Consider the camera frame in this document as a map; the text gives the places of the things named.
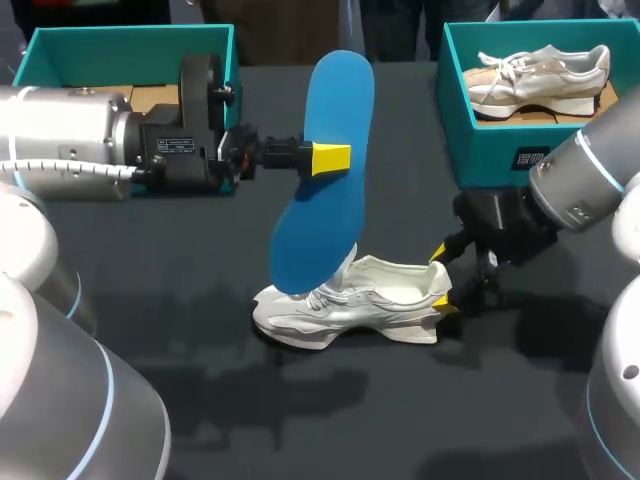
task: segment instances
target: black tablecloth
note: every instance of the black tablecloth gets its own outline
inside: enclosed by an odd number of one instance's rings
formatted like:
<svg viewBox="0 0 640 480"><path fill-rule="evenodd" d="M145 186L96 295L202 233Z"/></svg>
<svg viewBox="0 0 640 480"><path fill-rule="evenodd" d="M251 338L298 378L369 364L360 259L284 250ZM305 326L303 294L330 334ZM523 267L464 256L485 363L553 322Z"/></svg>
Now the black tablecloth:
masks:
<svg viewBox="0 0 640 480"><path fill-rule="evenodd" d="M457 222L435 65L376 67L361 254L425 263ZM302 129L311 68L242 70L244 120ZM165 399L172 479L584 479L572 416L602 322L633 276L609 222L505 274L521 308L443 323L435 346L375 334L311 354L263 343L250 300L296 184L259 172L234 198L51 205L101 317L100 340ZM471 258L452 269L469 273Z"/></svg>

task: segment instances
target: shoe insole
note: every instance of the shoe insole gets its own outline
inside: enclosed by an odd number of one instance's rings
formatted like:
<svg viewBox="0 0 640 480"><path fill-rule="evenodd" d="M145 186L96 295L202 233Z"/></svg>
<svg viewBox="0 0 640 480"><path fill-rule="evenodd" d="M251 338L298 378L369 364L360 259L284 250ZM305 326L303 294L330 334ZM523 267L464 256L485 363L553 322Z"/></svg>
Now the shoe insole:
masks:
<svg viewBox="0 0 640 480"><path fill-rule="evenodd" d="M304 139L351 145L349 172L301 180L271 238L271 280L289 295L309 292L340 267L364 225L364 180L375 85L357 53L329 53L316 65L304 118Z"/></svg>

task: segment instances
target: sticker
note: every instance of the sticker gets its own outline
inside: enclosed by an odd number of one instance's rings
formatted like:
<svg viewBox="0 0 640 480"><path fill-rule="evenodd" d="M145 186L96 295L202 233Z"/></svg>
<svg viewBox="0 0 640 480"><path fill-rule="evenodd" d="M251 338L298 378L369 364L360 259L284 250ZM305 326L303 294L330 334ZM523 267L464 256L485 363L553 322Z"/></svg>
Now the sticker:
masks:
<svg viewBox="0 0 640 480"><path fill-rule="evenodd" d="M520 147L513 157L511 170L529 170L550 152L551 147Z"/></svg>
<svg viewBox="0 0 640 480"><path fill-rule="evenodd" d="M196 153L196 142L193 138L159 138L159 153Z"/></svg>

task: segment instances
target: cardboard box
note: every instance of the cardboard box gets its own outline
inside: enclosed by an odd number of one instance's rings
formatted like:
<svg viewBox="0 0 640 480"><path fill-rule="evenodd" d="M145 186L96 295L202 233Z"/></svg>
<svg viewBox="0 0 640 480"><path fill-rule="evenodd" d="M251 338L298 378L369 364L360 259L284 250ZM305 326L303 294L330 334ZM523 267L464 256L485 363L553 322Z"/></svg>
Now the cardboard box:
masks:
<svg viewBox="0 0 640 480"><path fill-rule="evenodd" d="M148 111L154 101L163 103L159 100L173 98L171 95L180 77L180 63L187 53L220 56L223 83L229 82L236 92L233 105L225 106L225 127L237 125L242 108L242 88L233 25L38 29L13 85L108 87L130 95L130 100L142 109L140 111ZM144 86L155 90L143 95L144 99L139 95L136 99L135 90Z"/></svg>
<svg viewBox="0 0 640 480"><path fill-rule="evenodd" d="M588 51L601 44L609 47L610 85L600 95L597 114L584 118L527 111L508 121L476 120L463 72L482 66L478 53L504 58L549 44L565 52ZM527 185L528 170L536 161L640 84L639 49L640 30L633 19L445 25L436 91L458 185ZM522 158L532 161L525 164L519 161Z"/></svg>

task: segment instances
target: white sneaker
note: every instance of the white sneaker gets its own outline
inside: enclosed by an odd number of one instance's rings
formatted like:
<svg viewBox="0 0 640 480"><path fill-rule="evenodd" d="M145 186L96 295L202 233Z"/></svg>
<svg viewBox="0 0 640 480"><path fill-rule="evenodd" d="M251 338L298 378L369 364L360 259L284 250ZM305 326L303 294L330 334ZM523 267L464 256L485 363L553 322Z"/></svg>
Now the white sneaker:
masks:
<svg viewBox="0 0 640 480"><path fill-rule="evenodd" d="M391 340L435 343L451 280L444 265L398 265L372 256L356 262L356 247L336 274L308 294L270 286L253 312L257 327L287 345L322 350L341 333L368 327Z"/></svg>
<svg viewBox="0 0 640 480"><path fill-rule="evenodd" d="M508 118L534 105L565 115L593 115L595 97L609 78L611 55L600 45L590 52L566 53L552 45L507 58L478 54L486 68L464 72L474 111Z"/></svg>

